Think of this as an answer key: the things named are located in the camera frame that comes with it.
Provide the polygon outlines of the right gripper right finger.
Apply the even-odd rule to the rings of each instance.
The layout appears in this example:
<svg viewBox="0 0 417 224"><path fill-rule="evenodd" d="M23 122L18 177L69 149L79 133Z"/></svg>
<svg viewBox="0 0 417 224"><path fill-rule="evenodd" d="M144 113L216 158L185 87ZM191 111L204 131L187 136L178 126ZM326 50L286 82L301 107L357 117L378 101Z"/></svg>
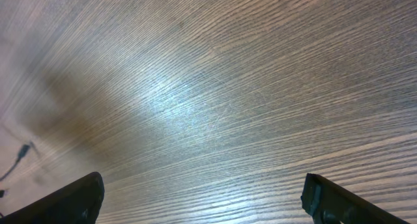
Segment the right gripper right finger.
<svg viewBox="0 0 417 224"><path fill-rule="evenodd" d="M302 208L315 224L407 223L317 174L306 175L301 201Z"/></svg>

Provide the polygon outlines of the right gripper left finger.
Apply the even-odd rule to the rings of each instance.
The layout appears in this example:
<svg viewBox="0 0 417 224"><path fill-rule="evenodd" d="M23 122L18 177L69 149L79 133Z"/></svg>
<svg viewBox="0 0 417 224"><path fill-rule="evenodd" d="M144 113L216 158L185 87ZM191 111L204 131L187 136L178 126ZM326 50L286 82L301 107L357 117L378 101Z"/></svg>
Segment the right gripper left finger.
<svg viewBox="0 0 417 224"><path fill-rule="evenodd" d="M1 224L95 224L104 193L101 174L92 172L2 217Z"/></svg>

